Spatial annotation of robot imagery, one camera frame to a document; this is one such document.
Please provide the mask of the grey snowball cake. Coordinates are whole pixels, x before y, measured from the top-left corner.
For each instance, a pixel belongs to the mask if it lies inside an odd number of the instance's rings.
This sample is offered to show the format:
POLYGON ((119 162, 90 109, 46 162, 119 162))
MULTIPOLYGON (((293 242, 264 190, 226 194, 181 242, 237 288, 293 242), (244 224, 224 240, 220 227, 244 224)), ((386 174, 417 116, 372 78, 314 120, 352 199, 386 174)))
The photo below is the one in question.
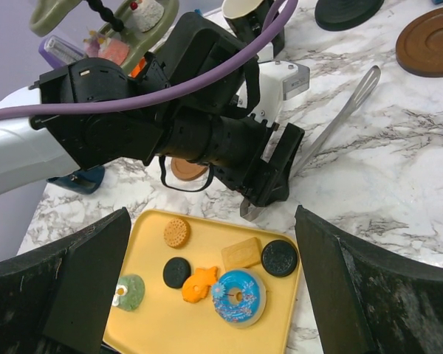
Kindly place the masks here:
POLYGON ((152 30, 162 19, 165 8, 155 0, 132 1, 129 5, 132 18, 140 32, 152 30))

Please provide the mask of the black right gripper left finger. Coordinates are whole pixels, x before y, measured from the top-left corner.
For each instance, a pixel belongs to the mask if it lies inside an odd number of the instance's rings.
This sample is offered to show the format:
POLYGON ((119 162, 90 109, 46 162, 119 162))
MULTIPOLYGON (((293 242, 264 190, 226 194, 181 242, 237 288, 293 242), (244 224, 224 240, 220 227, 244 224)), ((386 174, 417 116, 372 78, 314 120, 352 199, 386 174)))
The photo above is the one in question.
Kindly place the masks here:
POLYGON ((99 353, 131 219, 119 209, 0 262, 0 353, 99 353))

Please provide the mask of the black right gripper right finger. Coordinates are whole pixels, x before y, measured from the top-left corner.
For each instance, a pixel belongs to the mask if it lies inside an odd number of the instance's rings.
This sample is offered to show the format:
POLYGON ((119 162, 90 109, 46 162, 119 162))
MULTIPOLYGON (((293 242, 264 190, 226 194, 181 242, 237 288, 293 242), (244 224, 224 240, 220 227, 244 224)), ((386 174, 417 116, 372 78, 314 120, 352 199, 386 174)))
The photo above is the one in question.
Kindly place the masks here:
POLYGON ((443 353, 443 268, 299 206, 295 234, 325 353, 443 353))

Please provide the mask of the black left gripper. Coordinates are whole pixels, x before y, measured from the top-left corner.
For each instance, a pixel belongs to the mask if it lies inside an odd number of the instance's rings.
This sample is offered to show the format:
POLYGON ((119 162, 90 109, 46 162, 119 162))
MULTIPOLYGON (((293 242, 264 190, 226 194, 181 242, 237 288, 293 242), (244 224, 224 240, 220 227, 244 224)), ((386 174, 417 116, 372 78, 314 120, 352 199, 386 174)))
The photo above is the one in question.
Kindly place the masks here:
POLYGON ((253 118, 202 119, 180 117, 158 143, 160 180, 166 182, 165 158, 184 159, 208 167, 208 177, 196 192, 217 178, 255 207, 268 207, 289 197, 289 174, 305 130, 287 124, 270 159, 262 159, 277 125, 271 128, 253 118))

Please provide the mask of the purple snowball cake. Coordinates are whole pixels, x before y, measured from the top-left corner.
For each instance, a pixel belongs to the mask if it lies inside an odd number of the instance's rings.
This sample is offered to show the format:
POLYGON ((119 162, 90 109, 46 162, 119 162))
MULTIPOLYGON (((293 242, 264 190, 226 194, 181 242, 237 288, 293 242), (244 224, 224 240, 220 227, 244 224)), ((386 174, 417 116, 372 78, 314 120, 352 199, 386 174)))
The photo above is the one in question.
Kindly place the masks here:
POLYGON ((84 52, 89 58, 95 58, 100 51, 100 45, 106 41, 106 36, 94 30, 89 31, 89 36, 83 39, 84 52))

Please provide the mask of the pink snowball cake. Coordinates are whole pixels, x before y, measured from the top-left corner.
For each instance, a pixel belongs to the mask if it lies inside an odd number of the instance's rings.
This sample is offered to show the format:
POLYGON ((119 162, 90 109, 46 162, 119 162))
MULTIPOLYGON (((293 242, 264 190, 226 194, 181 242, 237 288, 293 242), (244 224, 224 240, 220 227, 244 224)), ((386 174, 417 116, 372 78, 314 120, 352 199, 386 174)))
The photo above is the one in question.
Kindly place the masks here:
POLYGON ((97 56, 121 65, 127 58, 130 47, 116 38, 99 38, 97 56))

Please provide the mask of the metal serving tongs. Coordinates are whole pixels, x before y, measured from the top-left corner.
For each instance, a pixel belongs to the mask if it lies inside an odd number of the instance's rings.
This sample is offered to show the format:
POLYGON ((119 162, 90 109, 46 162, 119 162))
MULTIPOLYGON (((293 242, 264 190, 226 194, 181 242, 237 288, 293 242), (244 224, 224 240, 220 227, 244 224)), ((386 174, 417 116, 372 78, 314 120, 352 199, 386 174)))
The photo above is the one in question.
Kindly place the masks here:
POLYGON ((300 170, 303 169, 309 161, 320 152, 328 138, 334 133, 337 128, 342 125, 369 97, 372 91, 377 86, 381 76, 381 71, 378 66, 372 66, 364 75, 360 83, 357 85, 354 93, 350 96, 346 104, 343 106, 338 115, 330 122, 330 124, 323 130, 318 138, 311 144, 306 152, 301 154, 301 157, 296 161, 291 170, 287 173, 287 178, 291 179, 300 170))

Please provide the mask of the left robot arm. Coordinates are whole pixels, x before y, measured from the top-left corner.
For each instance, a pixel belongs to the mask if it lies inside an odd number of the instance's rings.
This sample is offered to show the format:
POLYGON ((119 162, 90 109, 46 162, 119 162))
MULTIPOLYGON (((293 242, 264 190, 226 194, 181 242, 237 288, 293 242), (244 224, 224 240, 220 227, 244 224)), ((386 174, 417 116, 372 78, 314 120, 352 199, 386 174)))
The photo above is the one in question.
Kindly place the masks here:
POLYGON ((130 78, 115 63, 87 58, 41 75, 0 102, 105 103, 103 113, 35 114, 0 121, 0 194, 47 178, 91 170, 118 158, 150 164, 183 159, 206 166, 210 178, 266 207, 289 196, 289 173, 304 132, 288 124, 269 161, 262 158, 276 124, 259 122, 261 99, 255 58, 197 91, 144 108, 120 99, 159 94, 225 62, 243 43, 196 13, 177 22, 157 54, 147 54, 130 78))

